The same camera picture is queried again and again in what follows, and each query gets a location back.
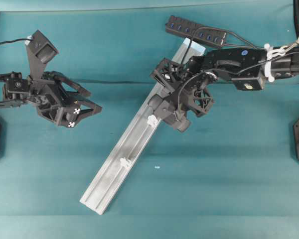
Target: teal table surface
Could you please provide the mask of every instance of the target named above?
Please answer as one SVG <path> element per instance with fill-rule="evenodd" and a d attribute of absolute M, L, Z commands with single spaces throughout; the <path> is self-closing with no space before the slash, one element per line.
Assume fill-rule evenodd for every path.
<path fill-rule="evenodd" d="M 210 113 L 189 114 L 185 133 L 162 123 L 104 215 L 79 203 L 154 86 L 149 74 L 182 42 L 164 32 L 168 17 L 260 46 L 294 41 L 292 1 L 259 2 L 0 13 L 0 41 L 40 29 L 60 51 L 47 70 L 80 82 L 103 107 L 73 129 L 31 105 L 0 110 L 0 239 L 299 239 L 299 77 L 260 92 L 211 85 Z M 23 43 L 0 46 L 0 73 L 11 70 L 29 73 Z"/>

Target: aluminum rail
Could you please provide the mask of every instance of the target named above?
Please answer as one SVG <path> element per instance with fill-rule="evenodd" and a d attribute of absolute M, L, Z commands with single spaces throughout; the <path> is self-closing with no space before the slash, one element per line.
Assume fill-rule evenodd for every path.
<path fill-rule="evenodd" d="M 188 45 L 187 38 L 174 55 L 174 62 L 181 62 Z M 204 52 L 205 47 L 193 42 L 185 62 L 191 56 L 201 56 Z M 110 204 L 161 121 L 157 119 L 155 124 L 148 124 L 148 117 L 152 115 L 148 102 L 155 94 L 162 98 L 167 96 L 163 86 L 156 83 L 80 200 L 99 215 Z"/>

